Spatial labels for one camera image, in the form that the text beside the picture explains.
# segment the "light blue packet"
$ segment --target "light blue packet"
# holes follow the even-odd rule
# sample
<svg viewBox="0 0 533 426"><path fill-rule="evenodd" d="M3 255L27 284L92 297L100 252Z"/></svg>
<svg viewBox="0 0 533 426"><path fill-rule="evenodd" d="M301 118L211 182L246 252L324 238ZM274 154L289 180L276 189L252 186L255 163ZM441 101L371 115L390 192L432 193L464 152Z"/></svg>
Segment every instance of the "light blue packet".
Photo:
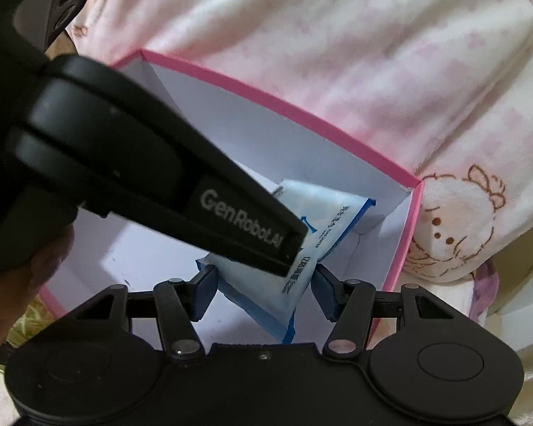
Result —
<svg viewBox="0 0 533 426"><path fill-rule="evenodd" d="M286 277L279 277L210 253L197 261L219 271L219 290L282 343L294 338L294 310L314 267L340 243L375 201L293 180L285 180L274 196L308 226L302 249Z"/></svg>

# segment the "box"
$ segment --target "box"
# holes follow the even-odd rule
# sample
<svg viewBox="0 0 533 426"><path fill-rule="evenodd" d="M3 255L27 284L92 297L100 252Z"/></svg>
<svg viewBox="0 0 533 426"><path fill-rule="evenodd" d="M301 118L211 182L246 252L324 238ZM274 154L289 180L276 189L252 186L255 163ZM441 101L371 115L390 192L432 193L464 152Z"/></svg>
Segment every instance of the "box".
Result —
<svg viewBox="0 0 533 426"><path fill-rule="evenodd" d="M357 278L393 290L413 234L422 182L333 125L268 93L187 62L138 51L116 69L180 112L268 189L295 179L377 201L324 259L338 278ZM75 245L44 297L66 310L113 284L151 290L168 278L190 279L207 252L118 216L81 212ZM202 343L270 344L274 338L217 293L194 324ZM327 322L308 289L295 317L295 343L323 344ZM135 333L158 346L155 323L135 322Z"/></svg>

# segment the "metal bolt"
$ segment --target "metal bolt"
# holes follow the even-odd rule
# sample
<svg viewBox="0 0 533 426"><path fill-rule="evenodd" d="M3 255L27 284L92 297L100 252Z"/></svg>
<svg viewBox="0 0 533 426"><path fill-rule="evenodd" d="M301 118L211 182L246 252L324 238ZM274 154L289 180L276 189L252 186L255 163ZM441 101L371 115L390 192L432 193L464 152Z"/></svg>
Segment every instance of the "metal bolt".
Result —
<svg viewBox="0 0 533 426"><path fill-rule="evenodd" d="M357 345L350 340L334 340L328 344L328 349L336 354L351 354Z"/></svg>
<svg viewBox="0 0 533 426"><path fill-rule="evenodd" d="M199 343L194 340L178 340L172 344L172 351L177 357L185 357L199 351Z"/></svg>

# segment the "fingernail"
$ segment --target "fingernail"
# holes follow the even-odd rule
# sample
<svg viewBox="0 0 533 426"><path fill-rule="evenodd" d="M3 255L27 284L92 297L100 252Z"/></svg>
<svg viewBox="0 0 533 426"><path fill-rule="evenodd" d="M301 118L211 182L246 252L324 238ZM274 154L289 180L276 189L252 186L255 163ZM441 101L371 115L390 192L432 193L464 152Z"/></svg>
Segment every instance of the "fingernail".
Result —
<svg viewBox="0 0 533 426"><path fill-rule="evenodd" d="M48 258L44 262L32 262L32 279L30 280L29 287L34 289L46 283L55 274L61 261L62 258L55 256Z"/></svg>

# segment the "cartoon animal face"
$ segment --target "cartoon animal face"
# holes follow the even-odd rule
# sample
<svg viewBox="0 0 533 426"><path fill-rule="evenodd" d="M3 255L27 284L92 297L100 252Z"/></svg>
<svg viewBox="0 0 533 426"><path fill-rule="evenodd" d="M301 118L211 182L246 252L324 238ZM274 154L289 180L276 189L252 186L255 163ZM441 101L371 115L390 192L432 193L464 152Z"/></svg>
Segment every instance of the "cartoon animal face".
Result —
<svg viewBox="0 0 533 426"><path fill-rule="evenodd" d="M492 239L505 185L472 165L464 178L425 176L422 207L404 269L435 282L458 279Z"/></svg>

